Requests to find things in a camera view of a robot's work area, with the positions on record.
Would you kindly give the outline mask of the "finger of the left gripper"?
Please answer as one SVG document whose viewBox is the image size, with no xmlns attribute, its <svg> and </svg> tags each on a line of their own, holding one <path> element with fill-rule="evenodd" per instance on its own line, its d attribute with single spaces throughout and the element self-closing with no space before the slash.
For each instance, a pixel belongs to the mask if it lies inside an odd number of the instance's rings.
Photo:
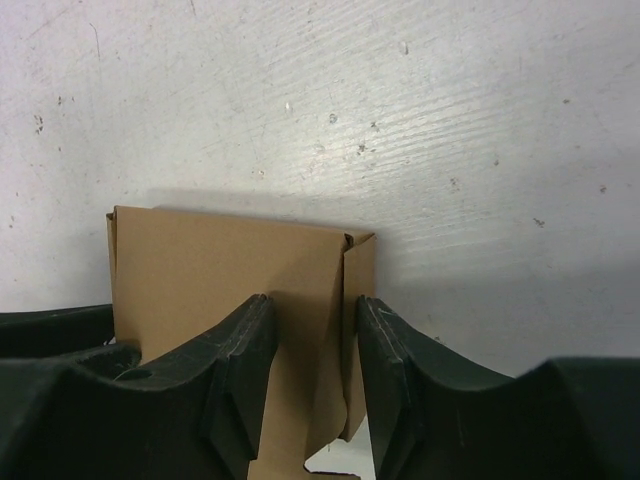
<svg viewBox="0 0 640 480">
<path fill-rule="evenodd" d="M 128 370 L 138 348 L 115 341 L 110 304 L 1 315 L 1 358 L 62 359 L 91 370 Z"/>
</svg>

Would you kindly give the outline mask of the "brown cardboard box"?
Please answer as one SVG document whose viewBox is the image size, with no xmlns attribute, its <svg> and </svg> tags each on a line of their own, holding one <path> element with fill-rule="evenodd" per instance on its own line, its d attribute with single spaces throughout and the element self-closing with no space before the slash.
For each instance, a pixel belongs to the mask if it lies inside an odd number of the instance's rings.
<svg viewBox="0 0 640 480">
<path fill-rule="evenodd" d="M 116 207 L 107 216 L 115 335 L 150 362 L 272 297 L 273 360 L 253 479 L 306 479 L 365 414 L 355 303 L 373 295 L 372 233 L 247 217 Z"/>
</svg>

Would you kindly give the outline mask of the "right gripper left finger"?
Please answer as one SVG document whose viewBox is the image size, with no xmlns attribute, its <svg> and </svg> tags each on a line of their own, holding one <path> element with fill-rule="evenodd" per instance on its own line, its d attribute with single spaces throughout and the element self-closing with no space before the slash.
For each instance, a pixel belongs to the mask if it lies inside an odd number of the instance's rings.
<svg viewBox="0 0 640 480">
<path fill-rule="evenodd" d="M 278 346 L 272 300 L 128 370 L 1 358 L 5 479 L 244 479 Z"/>
</svg>

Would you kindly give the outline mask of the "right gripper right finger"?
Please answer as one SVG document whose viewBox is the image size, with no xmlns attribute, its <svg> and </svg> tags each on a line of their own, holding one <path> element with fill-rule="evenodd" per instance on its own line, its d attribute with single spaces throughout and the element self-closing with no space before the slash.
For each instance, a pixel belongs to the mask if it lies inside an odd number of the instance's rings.
<svg viewBox="0 0 640 480">
<path fill-rule="evenodd" d="M 639 362 L 561 357 L 512 378 L 357 302 L 380 479 L 635 479 Z"/>
</svg>

